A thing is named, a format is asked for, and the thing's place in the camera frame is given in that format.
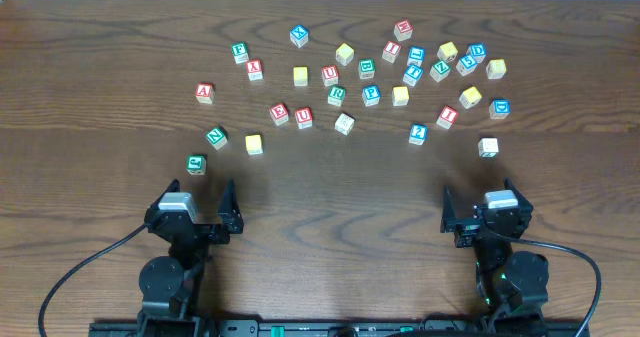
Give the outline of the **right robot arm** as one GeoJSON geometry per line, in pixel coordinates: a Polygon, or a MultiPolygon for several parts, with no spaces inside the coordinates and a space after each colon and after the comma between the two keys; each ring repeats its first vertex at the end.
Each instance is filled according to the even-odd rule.
{"type": "Polygon", "coordinates": [[[458,248],[471,248],[476,258],[476,285],[489,306],[480,318],[487,332],[508,328],[531,329],[543,320],[541,306],[548,301],[549,264],[529,251],[515,252],[529,226],[533,205],[506,179],[504,188],[488,192],[470,217],[458,218],[451,192],[443,191],[442,233],[454,235],[458,248]]]}

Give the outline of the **red E block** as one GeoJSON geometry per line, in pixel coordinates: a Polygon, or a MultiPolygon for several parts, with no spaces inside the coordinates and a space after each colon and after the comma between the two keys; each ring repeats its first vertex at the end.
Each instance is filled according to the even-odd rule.
{"type": "Polygon", "coordinates": [[[289,121],[289,111],[284,103],[278,103],[270,107],[269,114],[276,126],[289,121]]]}

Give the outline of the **green N block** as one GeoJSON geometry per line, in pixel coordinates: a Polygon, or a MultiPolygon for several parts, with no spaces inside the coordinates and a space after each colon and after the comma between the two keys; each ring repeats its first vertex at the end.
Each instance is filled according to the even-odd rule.
{"type": "Polygon", "coordinates": [[[212,128],[205,134],[205,138],[215,150],[220,150],[228,144],[228,136],[222,126],[212,128]]]}

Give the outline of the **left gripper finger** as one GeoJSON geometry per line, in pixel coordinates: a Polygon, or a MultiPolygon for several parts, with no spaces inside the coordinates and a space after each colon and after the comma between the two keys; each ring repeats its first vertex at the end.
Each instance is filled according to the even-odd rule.
{"type": "Polygon", "coordinates": [[[230,179],[225,186],[217,214],[230,234],[243,233],[244,220],[237,201],[235,182],[233,179],[230,179]]]}
{"type": "Polygon", "coordinates": [[[179,192],[180,191],[180,182],[178,179],[174,179],[172,180],[169,185],[167,186],[167,188],[160,194],[160,196],[151,204],[152,208],[157,208],[159,203],[161,202],[162,198],[164,197],[165,194],[167,193],[174,193],[174,192],[179,192]]]}

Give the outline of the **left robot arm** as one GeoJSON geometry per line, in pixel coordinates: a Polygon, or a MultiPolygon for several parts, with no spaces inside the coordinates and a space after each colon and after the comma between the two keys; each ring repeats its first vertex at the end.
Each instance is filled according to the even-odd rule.
{"type": "Polygon", "coordinates": [[[244,221],[229,180],[217,211],[220,224],[199,224],[193,196],[180,190],[178,180],[147,209],[144,226],[170,244],[168,254],[151,259],[139,274],[143,294],[137,336],[216,336],[216,322],[197,314],[200,285],[209,247],[226,245],[241,234],[244,221]]]}

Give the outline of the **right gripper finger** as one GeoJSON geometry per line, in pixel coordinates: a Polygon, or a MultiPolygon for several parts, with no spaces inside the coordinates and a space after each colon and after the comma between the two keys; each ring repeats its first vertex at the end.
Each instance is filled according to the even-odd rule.
{"type": "Polygon", "coordinates": [[[456,229],[457,218],[448,186],[443,188],[443,211],[440,224],[441,233],[452,233],[456,229]]]}
{"type": "Polygon", "coordinates": [[[530,220],[534,211],[533,205],[524,197],[509,178],[504,179],[504,187],[514,194],[517,201],[516,206],[505,209],[505,212],[516,215],[519,220],[530,220]]]}

